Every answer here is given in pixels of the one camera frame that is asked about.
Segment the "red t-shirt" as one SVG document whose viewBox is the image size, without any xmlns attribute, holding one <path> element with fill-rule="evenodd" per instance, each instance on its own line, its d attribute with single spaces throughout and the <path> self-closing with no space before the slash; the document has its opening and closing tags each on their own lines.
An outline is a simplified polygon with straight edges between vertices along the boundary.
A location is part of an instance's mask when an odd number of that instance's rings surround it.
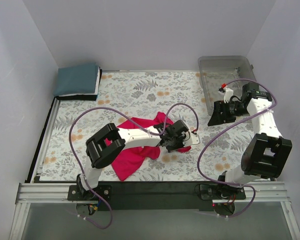
<svg viewBox="0 0 300 240">
<path fill-rule="evenodd" d="M 131 119 L 144 128 L 148 128 L 162 123 L 166 114 L 158 112 L 153 120 L 145 118 L 132 117 Z M 146 158 L 156 160 L 161 154 L 159 146 L 134 147 L 123 150 L 116 157 L 111 166 L 121 182 L 125 181 L 135 173 L 142 165 Z"/>
</svg>

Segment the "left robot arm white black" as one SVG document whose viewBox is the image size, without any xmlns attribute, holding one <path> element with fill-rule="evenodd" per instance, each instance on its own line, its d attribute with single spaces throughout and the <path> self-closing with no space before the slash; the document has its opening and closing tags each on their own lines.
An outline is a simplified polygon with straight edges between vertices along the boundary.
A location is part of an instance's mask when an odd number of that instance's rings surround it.
<svg viewBox="0 0 300 240">
<path fill-rule="evenodd" d="M 109 123 L 86 141 L 86 161 L 76 185 L 85 200 L 96 196 L 102 169 L 113 164 L 128 149 L 165 147 L 168 152 L 197 144 L 197 135 L 182 120 L 160 123 L 147 128 L 122 128 Z"/>
</svg>

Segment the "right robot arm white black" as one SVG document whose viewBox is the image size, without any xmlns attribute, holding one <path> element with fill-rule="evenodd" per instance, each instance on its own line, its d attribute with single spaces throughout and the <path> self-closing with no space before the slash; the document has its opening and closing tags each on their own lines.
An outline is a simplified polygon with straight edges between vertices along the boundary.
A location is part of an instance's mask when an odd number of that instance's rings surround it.
<svg viewBox="0 0 300 240">
<path fill-rule="evenodd" d="M 214 102 L 208 126 L 233 123 L 239 116 L 250 116 L 254 136 L 244 150 L 241 163 L 234 169 L 223 172 L 216 186 L 217 195 L 227 199 L 239 188 L 257 179 L 277 178 L 282 173 L 292 150 L 292 142 L 285 139 L 277 128 L 272 112 L 274 97 L 260 90 L 256 83 L 242 87 L 241 97 L 226 84 L 219 89 L 222 100 Z"/>
</svg>

